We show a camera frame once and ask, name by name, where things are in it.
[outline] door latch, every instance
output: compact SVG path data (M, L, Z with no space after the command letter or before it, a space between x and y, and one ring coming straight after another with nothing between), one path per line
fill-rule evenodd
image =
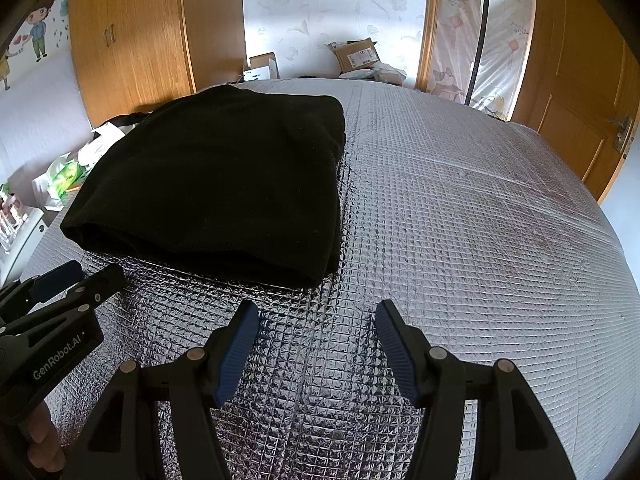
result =
M619 128L614 147L617 151L622 153L625 149L626 142L631 135L631 128L634 125L633 117L627 114L622 121L617 119L607 119L607 123L615 124Z

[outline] wooden door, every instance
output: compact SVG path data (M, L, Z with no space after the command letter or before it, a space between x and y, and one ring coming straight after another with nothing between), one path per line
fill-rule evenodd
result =
M111 118L120 105L108 33L107 0L69 0L71 55L84 108L93 126Z
M246 66L242 0L182 0L196 90L240 79Z
M640 68L597 0L537 0L512 120L537 130L601 202L630 146Z
M108 0L118 113L150 111L192 93L181 0Z

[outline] cardboard box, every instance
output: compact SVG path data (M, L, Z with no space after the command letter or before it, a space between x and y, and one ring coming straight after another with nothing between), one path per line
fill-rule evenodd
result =
M257 79L277 79L275 69L269 66L261 66L260 68L252 68L244 71L245 81L256 81Z
M359 70L380 61L371 38L340 46L334 50L334 54L342 73Z
M260 54L260 56L253 56L249 58L249 67L251 71L257 68L269 67L270 77L265 79L280 78L280 73L278 72L278 63L276 62L276 55L273 52L268 52L267 54Z

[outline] clothing pile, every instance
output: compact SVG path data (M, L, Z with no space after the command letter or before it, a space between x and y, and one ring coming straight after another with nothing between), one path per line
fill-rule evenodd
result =
M219 86L169 102L98 161L61 229L85 250L318 286L338 265L344 127L330 96Z

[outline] quilted bedspread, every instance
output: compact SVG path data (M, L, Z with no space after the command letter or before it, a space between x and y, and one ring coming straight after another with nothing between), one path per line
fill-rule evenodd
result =
M63 237L58 215L25 277L75 258L89 273L118 261L129 280L98 310L104 343L48 397L63 441L123 360L176 358L251 298L258 337L235 397L213 412L232 477L399 480L422 413L399 395L372 324L391 298L460 359L512 359L577 477L602 480L640 422L640 299L600 208L543 139L385 84L241 86L342 102L338 273L314 290L217 281L86 253ZM471 473L475 413L468 402L459 479ZM163 404L167 478L177 479L170 417Z

